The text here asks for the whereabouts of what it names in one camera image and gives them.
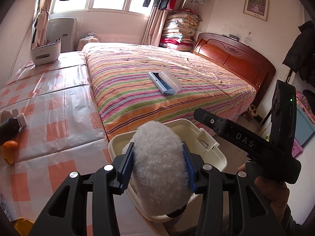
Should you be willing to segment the person's right hand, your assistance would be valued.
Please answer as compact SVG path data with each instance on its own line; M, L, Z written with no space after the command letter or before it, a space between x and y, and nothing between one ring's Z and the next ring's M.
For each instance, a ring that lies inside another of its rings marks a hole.
M270 207L276 218L282 222L290 194L287 185L276 183L261 176L257 177L254 183L262 195L269 199Z

